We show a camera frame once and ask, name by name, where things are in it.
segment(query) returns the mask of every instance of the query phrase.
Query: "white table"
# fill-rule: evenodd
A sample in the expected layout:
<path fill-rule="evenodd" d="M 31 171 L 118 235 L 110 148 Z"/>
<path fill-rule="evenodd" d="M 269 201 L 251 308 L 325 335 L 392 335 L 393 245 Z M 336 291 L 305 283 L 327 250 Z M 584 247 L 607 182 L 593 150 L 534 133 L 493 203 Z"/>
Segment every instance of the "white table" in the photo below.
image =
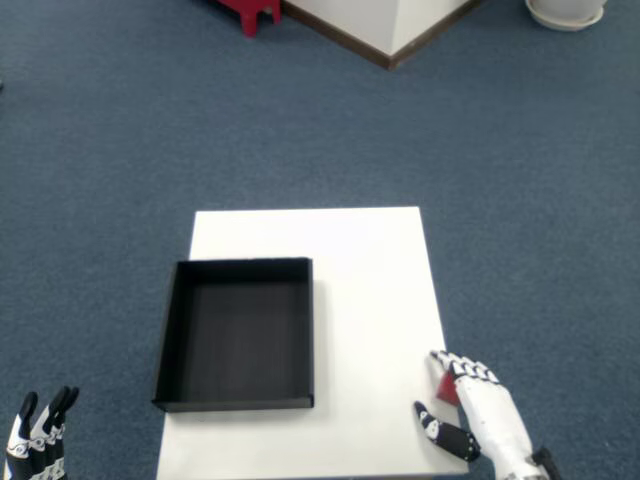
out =
<path fill-rule="evenodd" d="M 458 424 L 425 364 L 444 340 L 419 209 L 196 214 L 192 260 L 295 256 L 313 259 L 315 407 L 167 414 L 158 480 L 466 472 L 412 407 Z"/>

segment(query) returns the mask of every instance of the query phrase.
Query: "brown trim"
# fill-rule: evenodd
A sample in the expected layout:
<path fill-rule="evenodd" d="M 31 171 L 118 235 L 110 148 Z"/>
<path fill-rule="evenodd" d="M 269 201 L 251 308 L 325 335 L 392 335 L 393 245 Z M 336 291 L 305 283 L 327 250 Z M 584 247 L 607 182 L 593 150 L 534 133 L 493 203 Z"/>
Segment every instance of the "brown trim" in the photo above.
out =
<path fill-rule="evenodd" d="M 334 27 L 330 23 L 325 22 L 321 18 L 316 17 L 286 0 L 282 1 L 282 11 L 300 23 L 314 29 L 316 32 L 324 35 L 352 52 L 357 53 L 376 65 L 380 65 L 382 68 L 387 70 L 394 70 L 400 63 L 413 56 L 413 54 L 418 50 L 447 30 L 451 25 L 460 20 L 464 15 L 480 5 L 483 1 L 484 0 L 468 0 L 464 5 L 457 8 L 431 28 L 418 35 L 418 37 L 393 55 L 388 55 L 381 50 L 372 47 L 368 43 L 365 43 L 353 35 Z"/>
<path fill-rule="evenodd" d="M 282 11 L 307 27 L 313 28 L 316 32 L 324 35 L 328 39 L 333 40 L 348 50 L 357 53 L 361 57 L 380 65 L 382 68 L 389 68 L 389 55 L 375 47 L 372 47 L 368 43 L 357 39 L 353 35 L 334 27 L 321 18 L 318 18 L 287 1 L 282 2 Z"/>
<path fill-rule="evenodd" d="M 411 40 L 408 44 L 398 50 L 396 53 L 391 55 L 389 58 L 389 70 L 394 70 L 398 65 L 412 57 L 418 50 L 420 50 L 425 45 L 429 44 L 433 39 L 435 39 L 438 35 L 445 32 L 449 29 L 454 23 L 464 17 L 467 13 L 469 13 L 474 8 L 478 7 L 483 0 L 469 0 L 449 15 L 444 17 L 438 23 L 428 28 L 416 38 Z"/>

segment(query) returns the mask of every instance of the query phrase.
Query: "red block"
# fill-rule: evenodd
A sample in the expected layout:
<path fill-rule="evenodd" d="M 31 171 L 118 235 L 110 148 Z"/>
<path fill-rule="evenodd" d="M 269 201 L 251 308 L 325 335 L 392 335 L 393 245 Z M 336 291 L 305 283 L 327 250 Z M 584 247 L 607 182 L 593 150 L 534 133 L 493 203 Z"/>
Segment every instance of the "red block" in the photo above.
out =
<path fill-rule="evenodd" d="M 436 397 L 443 402 L 450 403 L 454 407 L 460 406 L 460 398 L 458 398 L 458 394 L 456 393 L 456 386 L 453 383 L 453 375 L 451 375 L 450 372 L 446 372 L 442 376 Z"/>
<path fill-rule="evenodd" d="M 255 37 L 258 30 L 258 13 L 271 8 L 273 23 L 280 21 L 280 0 L 220 0 L 220 3 L 240 14 L 242 30 L 247 37 Z"/>

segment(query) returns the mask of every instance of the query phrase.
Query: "flower pot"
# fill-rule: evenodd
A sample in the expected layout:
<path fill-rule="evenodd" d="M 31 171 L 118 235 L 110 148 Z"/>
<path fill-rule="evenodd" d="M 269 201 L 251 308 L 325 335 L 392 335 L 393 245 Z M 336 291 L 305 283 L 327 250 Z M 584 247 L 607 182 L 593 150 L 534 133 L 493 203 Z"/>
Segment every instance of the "flower pot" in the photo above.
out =
<path fill-rule="evenodd" d="M 598 22 L 606 0 L 525 0 L 533 18 L 555 30 L 578 31 Z"/>

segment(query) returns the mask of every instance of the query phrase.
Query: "black tray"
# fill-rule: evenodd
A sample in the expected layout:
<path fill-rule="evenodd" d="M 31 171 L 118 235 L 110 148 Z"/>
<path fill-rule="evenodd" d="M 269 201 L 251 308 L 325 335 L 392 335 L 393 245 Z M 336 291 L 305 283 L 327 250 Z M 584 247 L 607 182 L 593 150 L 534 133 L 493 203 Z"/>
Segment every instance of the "black tray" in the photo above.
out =
<path fill-rule="evenodd" d="M 309 258 L 178 262 L 153 403 L 312 407 L 312 285 Z"/>

